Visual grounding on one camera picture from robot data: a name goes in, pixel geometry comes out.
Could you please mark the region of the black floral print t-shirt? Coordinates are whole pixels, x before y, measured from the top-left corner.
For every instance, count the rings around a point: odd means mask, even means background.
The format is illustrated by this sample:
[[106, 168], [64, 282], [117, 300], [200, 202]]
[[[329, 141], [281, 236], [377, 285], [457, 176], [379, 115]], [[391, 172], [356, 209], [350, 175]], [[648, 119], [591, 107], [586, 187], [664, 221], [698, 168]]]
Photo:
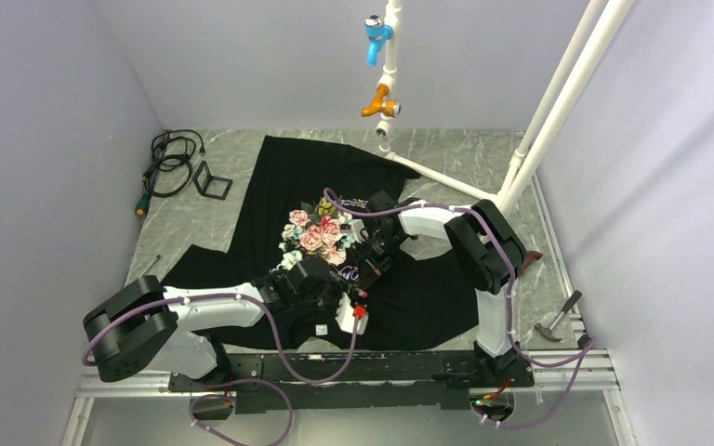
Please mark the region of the black floral print t-shirt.
[[[282, 232], [290, 214], [313, 210], [323, 202], [324, 189], [362, 210], [382, 191], [399, 198], [405, 183], [416, 177], [409, 167], [349, 145], [265, 137], [229, 249], [192, 245], [163, 283], [219, 288], [264, 276], [282, 262]], [[474, 289], [449, 252], [424, 260], [398, 253], [367, 294], [367, 327], [358, 336], [343, 332], [331, 313], [317, 309], [291, 309], [246, 328], [217, 327], [208, 335], [245, 348], [300, 348], [319, 337], [339, 348], [414, 351], [436, 348], [478, 322]]]

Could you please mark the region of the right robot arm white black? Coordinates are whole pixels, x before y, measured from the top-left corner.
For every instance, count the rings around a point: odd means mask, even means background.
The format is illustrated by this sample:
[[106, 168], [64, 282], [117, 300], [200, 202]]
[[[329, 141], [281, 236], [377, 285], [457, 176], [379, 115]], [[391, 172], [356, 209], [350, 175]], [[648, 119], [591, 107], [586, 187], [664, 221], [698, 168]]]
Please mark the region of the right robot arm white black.
[[507, 378], [511, 363], [506, 355], [516, 347], [512, 298], [527, 250], [495, 204], [481, 200], [471, 206], [446, 205], [419, 199], [396, 203], [380, 192], [364, 212], [352, 215], [362, 287], [390, 269], [406, 240], [426, 236], [449, 242], [458, 270], [477, 298], [475, 373], [487, 386]]

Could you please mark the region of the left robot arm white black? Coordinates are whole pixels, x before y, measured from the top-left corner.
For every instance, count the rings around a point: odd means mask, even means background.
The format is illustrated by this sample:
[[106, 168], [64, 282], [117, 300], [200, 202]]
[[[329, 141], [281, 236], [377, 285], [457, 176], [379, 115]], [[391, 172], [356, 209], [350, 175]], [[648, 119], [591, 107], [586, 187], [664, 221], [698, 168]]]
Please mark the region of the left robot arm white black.
[[150, 370], [183, 374], [216, 390], [231, 377], [231, 363], [224, 347], [203, 330], [267, 321], [281, 348], [282, 312], [324, 307], [340, 330], [357, 337], [367, 321], [358, 301], [363, 294], [319, 257], [233, 287], [184, 289], [146, 275], [85, 315], [88, 345], [82, 362], [106, 383]]

